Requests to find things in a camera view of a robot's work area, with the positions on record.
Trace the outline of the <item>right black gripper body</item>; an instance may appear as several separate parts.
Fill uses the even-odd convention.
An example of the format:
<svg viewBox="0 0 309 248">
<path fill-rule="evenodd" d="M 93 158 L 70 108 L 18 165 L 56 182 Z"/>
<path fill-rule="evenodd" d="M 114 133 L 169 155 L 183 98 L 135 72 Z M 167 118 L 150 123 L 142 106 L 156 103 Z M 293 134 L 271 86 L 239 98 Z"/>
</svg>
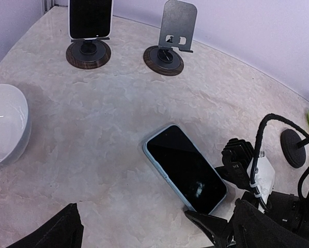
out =
<svg viewBox="0 0 309 248">
<path fill-rule="evenodd" d="M 244 193 L 242 200 L 246 200 L 256 209 L 260 206 L 249 192 Z M 309 233 L 309 192 L 304 198 L 302 195 L 295 196 L 274 191 L 269 196 L 269 203 L 272 208 L 263 213 L 264 215 L 290 232 Z"/>
</svg>

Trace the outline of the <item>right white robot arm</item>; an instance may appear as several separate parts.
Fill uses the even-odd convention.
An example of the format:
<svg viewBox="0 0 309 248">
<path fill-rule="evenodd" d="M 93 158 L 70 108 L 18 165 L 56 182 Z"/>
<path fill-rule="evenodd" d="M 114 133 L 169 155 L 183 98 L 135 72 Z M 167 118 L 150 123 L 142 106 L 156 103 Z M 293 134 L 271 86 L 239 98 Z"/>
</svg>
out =
<svg viewBox="0 0 309 248">
<path fill-rule="evenodd" d="M 298 182 L 298 195 L 272 192 L 271 210 L 262 213 L 250 192 L 236 200 L 230 220 L 185 211 L 185 216 L 214 247 L 309 247 L 309 167 Z"/>
</svg>

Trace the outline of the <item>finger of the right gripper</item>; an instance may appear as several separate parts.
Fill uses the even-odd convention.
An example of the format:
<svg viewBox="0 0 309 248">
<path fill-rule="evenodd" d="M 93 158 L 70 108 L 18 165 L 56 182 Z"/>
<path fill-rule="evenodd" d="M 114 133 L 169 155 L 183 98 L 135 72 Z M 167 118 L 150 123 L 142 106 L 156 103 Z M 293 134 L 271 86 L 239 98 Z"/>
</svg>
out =
<svg viewBox="0 0 309 248">
<path fill-rule="evenodd" d="M 214 247 L 228 247 L 231 244 L 234 236 L 232 219 L 228 221 L 191 210 L 185 211 L 184 214 L 207 236 Z"/>
</svg>

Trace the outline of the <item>phone with light-blue case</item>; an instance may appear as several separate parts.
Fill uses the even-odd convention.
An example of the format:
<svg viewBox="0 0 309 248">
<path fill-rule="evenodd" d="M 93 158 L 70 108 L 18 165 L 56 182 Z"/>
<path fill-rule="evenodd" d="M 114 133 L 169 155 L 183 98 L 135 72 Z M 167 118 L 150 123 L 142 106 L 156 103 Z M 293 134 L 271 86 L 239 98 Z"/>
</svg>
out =
<svg viewBox="0 0 309 248">
<path fill-rule="evenodd" d="M 189 210 L 210 214 L 226 197 L 226 183 L 178 125 L 152 135 L 143 151 Z"/>
</svg>

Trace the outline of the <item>phone with lilac case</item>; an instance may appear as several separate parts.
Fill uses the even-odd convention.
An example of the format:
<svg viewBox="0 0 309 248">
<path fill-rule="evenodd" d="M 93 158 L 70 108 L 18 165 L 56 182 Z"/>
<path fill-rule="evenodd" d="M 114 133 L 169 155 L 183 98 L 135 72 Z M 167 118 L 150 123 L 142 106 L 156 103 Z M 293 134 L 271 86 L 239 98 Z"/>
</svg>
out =
<svg viewBox="0 0 309 248">
<path fill-rule="evenodd" d="M 112 0 L 70 0 L 69 36 L 73 40 L 107 38 L 111 32 Z"/>
</svg>

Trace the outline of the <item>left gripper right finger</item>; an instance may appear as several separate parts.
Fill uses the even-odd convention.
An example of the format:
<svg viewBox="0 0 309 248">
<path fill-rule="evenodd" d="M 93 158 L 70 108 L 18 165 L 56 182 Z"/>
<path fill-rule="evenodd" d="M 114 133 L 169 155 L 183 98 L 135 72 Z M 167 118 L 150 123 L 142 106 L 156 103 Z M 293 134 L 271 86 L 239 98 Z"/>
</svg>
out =
<svg viewBox="0 0 309 248">
<path fill-rule="evenodd" d="M 309 247 L 309 241 L 283 228 L 246 200 L 235 201 L 236 247 Z"/>
</svg>

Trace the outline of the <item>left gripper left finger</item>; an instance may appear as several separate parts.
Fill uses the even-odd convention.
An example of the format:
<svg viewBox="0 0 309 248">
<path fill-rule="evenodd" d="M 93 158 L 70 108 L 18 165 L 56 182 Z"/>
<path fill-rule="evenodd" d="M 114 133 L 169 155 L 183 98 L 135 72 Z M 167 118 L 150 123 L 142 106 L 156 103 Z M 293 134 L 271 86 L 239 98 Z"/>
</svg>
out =
<svg viewBox="0 0 309 248">
<path fill-rule="evenodd" d="M 81 247 L 83 231 L 78 206 L 71 203 L 34 232 L 9 247 Z"/>
</svg>

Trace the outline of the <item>folding phone stand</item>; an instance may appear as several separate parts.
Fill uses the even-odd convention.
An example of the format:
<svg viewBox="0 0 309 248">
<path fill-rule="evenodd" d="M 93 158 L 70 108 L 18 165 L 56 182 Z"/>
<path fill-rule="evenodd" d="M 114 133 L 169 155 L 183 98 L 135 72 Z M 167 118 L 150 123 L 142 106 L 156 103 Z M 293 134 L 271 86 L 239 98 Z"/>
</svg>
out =
<svg viewBox="0 0 309 248">
<path fill-rule="evenodd" d="M 149 69 L 164 76 L 177 76 L 183 71 L 183 59 L 173 48 L 192 53 L 196 17 L 197 8 L 191 3 L 165 3 L 158 45 L 148 47 L 143 54 Z"/>
<path fill-rule="evenodd" d="M 67 62 L 79 69 L 91 70 L 104 66 L 111 58 L 111 48 L 104 42 L 109 38 L 72 39 L 66 50 Z"/>
</svg>

